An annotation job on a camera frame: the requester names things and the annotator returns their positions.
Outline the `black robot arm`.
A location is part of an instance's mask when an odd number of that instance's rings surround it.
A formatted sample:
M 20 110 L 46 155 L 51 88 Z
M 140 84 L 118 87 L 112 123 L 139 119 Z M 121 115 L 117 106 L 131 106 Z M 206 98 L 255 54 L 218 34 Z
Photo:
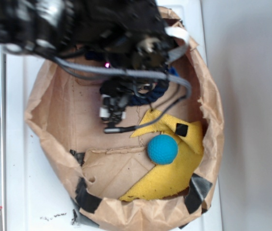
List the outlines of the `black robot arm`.
M 189 47 L 189 33 L 169 26 L 154 0 L 0 0 L 0 44 L 34 54 L 85 80 L 103 80 L 105 133 L 120 127 L 128 106 L 152 104 L 174 82 L 191 95 L 171 64 Z

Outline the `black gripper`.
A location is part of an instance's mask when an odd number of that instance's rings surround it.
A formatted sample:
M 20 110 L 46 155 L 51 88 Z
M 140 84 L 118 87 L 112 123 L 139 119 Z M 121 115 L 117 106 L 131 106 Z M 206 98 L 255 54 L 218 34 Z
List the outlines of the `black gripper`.
M 127 107 L 151 105 L 170 82 L 186 89 L 190 84 L 174 76 L 171 65 L 189 46 L 189 33 L 169 25 L 154 0 L 75 0 L 73 40 L 78 55 L 103 63 L 80 65 L 74 76 L 100 79 L 100 118 L 116 128 Z

